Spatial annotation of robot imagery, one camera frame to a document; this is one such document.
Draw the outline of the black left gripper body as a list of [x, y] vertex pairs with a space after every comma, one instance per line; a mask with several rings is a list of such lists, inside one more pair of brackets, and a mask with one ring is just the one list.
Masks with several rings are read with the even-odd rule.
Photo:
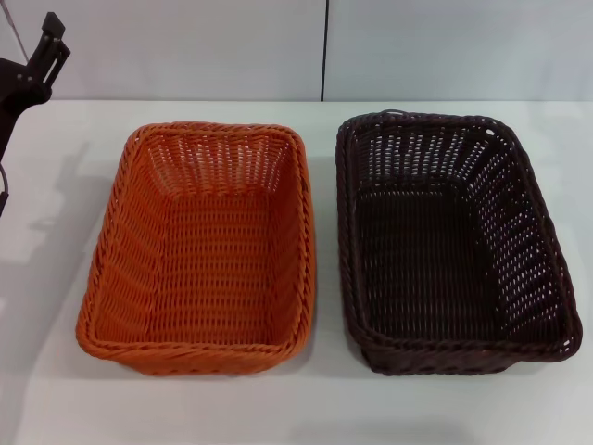
[[19, 116], [49, 100], [49, 88], [44, 84], [46, 73], [33, 61], [22, 65], [1, 59], [1, 155], [6, 152]]

